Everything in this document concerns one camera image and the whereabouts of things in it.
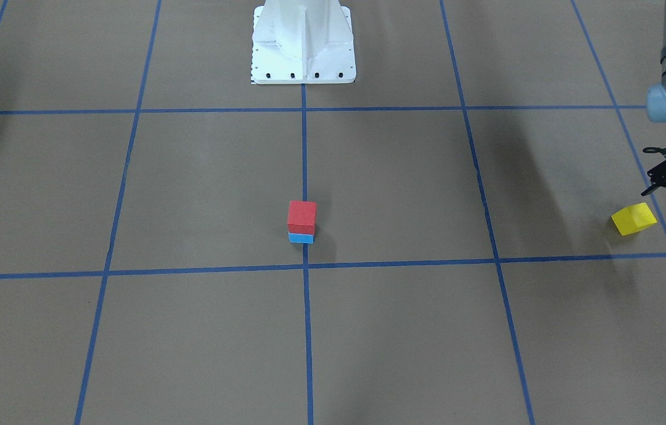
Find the brown paper table cover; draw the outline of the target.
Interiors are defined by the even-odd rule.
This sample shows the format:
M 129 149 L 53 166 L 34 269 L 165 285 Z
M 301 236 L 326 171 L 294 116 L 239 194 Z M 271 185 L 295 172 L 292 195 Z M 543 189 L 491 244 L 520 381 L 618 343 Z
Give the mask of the brown paper table cover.
M 0 1 L 0 424 L 666 424 L 664 3 L 258 5 Z

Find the blue foam block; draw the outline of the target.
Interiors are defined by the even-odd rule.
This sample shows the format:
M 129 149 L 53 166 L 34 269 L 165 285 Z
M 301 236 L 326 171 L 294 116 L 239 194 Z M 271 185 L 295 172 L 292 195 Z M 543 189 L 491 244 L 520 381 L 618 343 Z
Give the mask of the blue foam block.
M 314 244 L 316 235 L 303 233 L 288 233 L 288 240 L 292 244 Z

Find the red foam block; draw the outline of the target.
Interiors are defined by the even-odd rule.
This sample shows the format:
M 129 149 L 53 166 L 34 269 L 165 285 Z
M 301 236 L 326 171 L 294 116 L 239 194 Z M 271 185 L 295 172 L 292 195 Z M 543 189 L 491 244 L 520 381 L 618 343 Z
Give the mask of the red foam block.
M 317 202 L 290 201 L 287 215 L 287 231 L 290 234 L 316 233 Z

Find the yellow foam block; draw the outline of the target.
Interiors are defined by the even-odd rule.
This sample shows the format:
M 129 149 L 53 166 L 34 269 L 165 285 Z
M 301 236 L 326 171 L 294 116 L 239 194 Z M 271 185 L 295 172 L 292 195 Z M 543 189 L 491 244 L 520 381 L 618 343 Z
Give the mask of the yellow foam block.
M 657 218 L 646 202 L 640 202 L 616 211 L 611 221 L 621 236 L 627 236 L 656 225 Z

